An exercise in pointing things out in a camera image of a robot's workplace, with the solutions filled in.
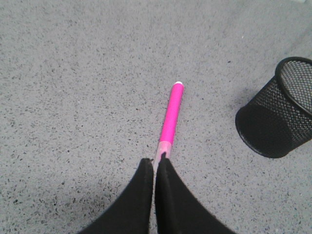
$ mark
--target mesh pencil holder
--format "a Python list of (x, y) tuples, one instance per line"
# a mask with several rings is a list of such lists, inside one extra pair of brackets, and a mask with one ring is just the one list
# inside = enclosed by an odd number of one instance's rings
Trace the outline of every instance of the mesh pencil holder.
[(271, 158), (312, 139), (312, 61), (280, 61), (275, 76), (237, 112), (235, 124), (251, 149)]

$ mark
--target pink highlighter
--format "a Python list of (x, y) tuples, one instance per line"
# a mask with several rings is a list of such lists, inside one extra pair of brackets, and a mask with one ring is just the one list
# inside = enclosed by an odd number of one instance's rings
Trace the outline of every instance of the pink highlighter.
[(176, 82), (172, 87), (166, 117), (164, 125), (162, 127), (162, 132), (154, 161), (154, 172), (157, 171), (158, 164), (161, 160), (161, 155), (163, 153), (166, 153), (166, 158), (170, 158), (170, 151), (174, 142), (176, 123), (179, 114), (183, 90), (184, 86), (180, 81)]

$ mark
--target floor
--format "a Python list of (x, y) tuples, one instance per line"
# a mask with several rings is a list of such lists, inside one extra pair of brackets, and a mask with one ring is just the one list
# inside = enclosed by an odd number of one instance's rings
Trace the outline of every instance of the floor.
[(12, 0), (0, 19), (0, 233), (95, 220), (154, 157), (177, 80), (172, 163), (204, 207), (240, 234), (312, 233), (312, 141), (269, 159), (234, 124), (280, 60), (312, 58), (312, 1)]

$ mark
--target black mesh pencil cup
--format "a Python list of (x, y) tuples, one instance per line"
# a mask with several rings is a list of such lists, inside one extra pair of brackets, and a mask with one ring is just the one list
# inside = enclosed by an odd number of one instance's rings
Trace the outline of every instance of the black mesh pencil cup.
[(275, 76), (236, 114), (236, 128), (255, 152), (285, 156), (312, 139), (312, 61), (282, 60)]

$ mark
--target pink marker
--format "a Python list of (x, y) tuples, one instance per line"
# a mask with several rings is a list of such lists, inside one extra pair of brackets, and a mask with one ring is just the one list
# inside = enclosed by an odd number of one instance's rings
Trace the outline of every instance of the pink marker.
[(179, 114), (181, 99), (184, 86), (182, 82), (176, 82), (171, 90), (171, 95), (168, 103), (167, 113), (162, 127), (161, 136), (159, 139), (158, 149), (154, 161), (154, 171), (157, 171), (158, 164), (161, 160), (161, 155), (166, 153), (166, 158), (170, 157), (170, 151), (174, 142), (177, 117)]

